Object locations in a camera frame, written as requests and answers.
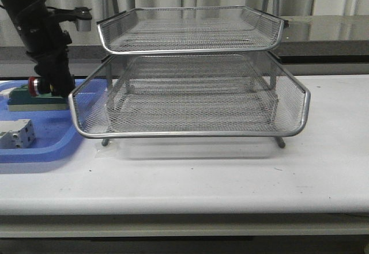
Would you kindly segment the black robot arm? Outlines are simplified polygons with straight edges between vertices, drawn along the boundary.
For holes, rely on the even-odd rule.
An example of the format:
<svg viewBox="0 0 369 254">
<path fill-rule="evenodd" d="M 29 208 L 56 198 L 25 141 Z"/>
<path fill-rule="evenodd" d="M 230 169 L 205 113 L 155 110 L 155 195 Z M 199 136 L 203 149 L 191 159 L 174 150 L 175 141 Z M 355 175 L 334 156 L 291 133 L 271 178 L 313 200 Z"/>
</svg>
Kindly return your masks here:
<svg viewBox="0 0 369 254">
<path fill-rule="evenodd" d="M 46 0 L 1 0 L 27 55 L 36 63 L 35 72 L 46 79 L 62 97 L 74 89 L 69 70 L 69 34 L 53 19 Z"/>
</svg>

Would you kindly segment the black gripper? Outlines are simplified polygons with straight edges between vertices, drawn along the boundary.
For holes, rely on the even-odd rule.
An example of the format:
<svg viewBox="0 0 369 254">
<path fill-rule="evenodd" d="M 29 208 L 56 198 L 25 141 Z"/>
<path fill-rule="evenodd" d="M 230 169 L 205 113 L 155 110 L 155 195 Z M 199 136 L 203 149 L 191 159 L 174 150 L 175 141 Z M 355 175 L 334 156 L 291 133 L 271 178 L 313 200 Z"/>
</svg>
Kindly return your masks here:
<svg viewBox="0 0 369 254">
<path fill-rule="evenodd" d="M 67 97 L 75 88 L 74 78 L 69 70 L 68 51 L 68 47 L 64 46 L 43 53 L 27 52 L 36 63 L 34 71 L 51 83 L 61 97 Z"/>
</svg>

